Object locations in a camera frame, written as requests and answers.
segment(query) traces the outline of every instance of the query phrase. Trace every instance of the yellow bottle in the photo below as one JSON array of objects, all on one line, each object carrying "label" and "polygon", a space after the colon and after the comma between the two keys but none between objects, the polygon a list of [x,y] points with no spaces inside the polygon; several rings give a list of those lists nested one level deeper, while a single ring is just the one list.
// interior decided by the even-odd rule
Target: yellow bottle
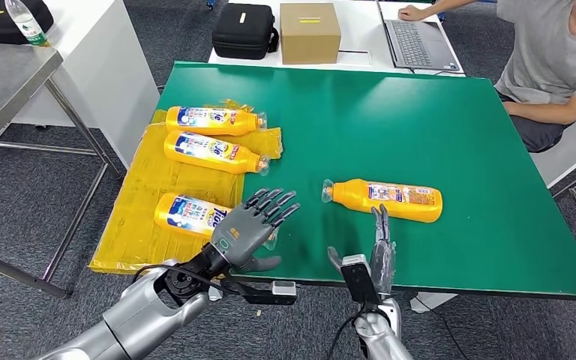
[{"label": "yellow bottle", "polygon": [[423,223],[438,219],[443,211],[440,191],[431,187],[386,184],[355,178],[346,182],[323,182],[321,200],[334,201],[357,212],[371,212],[383,204],[389,216]]},{"label": "yellow bottle", "polygon": [[266,128],[266,114],[209,107],[174,106],[166,112],[168,131],[184,130],[200,135],[244,135]]},{"label": "yellow bottle", "polygon": [[[165,193],[155,207],[154,220],[163,229],[209,240],[215,227],[231,210],[190,196]],[[264,246],[272,251],[276,244],[277,230]]]},{"label": "yellow bottle", "polygon": [[187,131],[173,131],[164,140],[164,154],[181,163],[222,170],[232,174],[268,173],[270,159],[245,146]]}]

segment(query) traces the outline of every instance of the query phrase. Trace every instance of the green table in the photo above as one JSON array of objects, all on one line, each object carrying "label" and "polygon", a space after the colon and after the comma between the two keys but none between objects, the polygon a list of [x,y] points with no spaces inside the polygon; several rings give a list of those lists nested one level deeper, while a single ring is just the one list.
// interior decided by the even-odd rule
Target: green table
[{"label": "green table", "polygon": [[369,257],[371,214],[320,200],[324,179],[426,185],[435,223],[391,219],[394,285],[423,291],[576,299],[576,242],[487,79],[176,63],[158,109],[224,98],[281,127],[283,156],[256,189],[294,189],[280,227],[283,262],[254,279],[341,284],[326,247]]}]

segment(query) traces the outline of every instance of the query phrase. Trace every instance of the yellow plastic bag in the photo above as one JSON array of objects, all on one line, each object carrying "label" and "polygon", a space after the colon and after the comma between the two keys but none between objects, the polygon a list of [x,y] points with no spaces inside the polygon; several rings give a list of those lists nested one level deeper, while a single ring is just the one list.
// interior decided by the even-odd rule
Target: yellow plastic bag
[{"label": "yellow plastic bag", "polygon": [[[186,261],[200,251],[206,240],[176,234],[155,224],[155,207],[165,193],[187,194],[230,208],[242,201],[243,175],[177,163],[164,156],[165,115],[165,111],[157,110],[142,135],[89,263],[95,272],[130,274],[144,265],[170,258]],[[279,129],[229,136],[228,141],[272,158],[279,158],[281,154]]]}]

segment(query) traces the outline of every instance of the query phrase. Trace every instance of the robotic arm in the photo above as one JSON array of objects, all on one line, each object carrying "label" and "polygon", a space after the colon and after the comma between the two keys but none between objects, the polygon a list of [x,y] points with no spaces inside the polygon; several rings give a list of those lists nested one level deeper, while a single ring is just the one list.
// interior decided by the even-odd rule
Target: robotic arm
[{"label": "robotic arm", "polygon": [[[260,272],[279,264],[279,256],[257,259],[253,252],[299,208],[298,203],[293,203],[280,212],[296,195],[294,191],[280,196],[282,193],[281,189],[261,189],[235,207],[216,226],[211,241],[189,262],[170,259],[164,264],[140,269],[118,303],[103,314],[102,321],[36,359],[144,359],[173,332],[204,311],[209,303],[209,287],[215,287],[211,279],[229,276],[231,269]],[[146,269],[151,271],[136,281]],[[282,283],[283,286],[273,286],[272,291],[237,283],[237,291],[222,290],[241,295],[253,304],[292,305],[296,300],[295,284]],[[178,308],[170,308],[160,300],[158,293],[163,290],[171,295]]]},{"label": "robotic arm", "polygon": [[[279,264],[279,256],[256,259],[253,252],[299,208],[298,203],[284,208],[296,193],[282,193],[281,189],[258,190],[235,207],[216,226],[211,241],[189,262],[170,259],[164,264],[141,268],[118,303],[103,314],[102,321],[36,359],[144,359],[204,311],[210,287],[243,296],[251,304],[292,305],[296,300],[293,282],[275,281],[272,291],[262,291],[240,283],[233,283],[236,290],[226,289],[210,281],[219,275],[228,278],[231,269],[259,272]],[[328,257],[343,275],[352,299],[362,303],[362,311],[353,319],[353,325],[365,357],[413,360],[401,343],[401,310],[390,296],[394,250],[389,241],[387,212],[383,206],[380,210],[372,209],[376,241],[369,266],[365,255],[345,256],[341,260],[333,247],[328,248]],[[147,269],[151,271],[137,280]],[[172,297],[177,308],[161,301],[158,294],[162,291]]]},{"label": "robotic arm", "polygon": [[328,247],[328,258],[345,280],[352,300],[361,303],[362,311],[353,320],[363,355],[368,360],[413,360],[401,342],[401,309],[392,298],[392,275],[395,250],[389,239],[389,219],[385,206],[372,208],[376,239],[370,265],[364,254],[339,258]]}]

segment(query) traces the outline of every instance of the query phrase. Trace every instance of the laptop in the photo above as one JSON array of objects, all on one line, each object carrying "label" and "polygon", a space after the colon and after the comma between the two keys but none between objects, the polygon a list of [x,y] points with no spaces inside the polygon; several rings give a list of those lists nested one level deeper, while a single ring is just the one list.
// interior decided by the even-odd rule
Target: laptop
[{"label": "laptop", "polygon": [[447,39],[435,22],[385,20],[379,0],[379,16],[396,68],[459,71]]}]

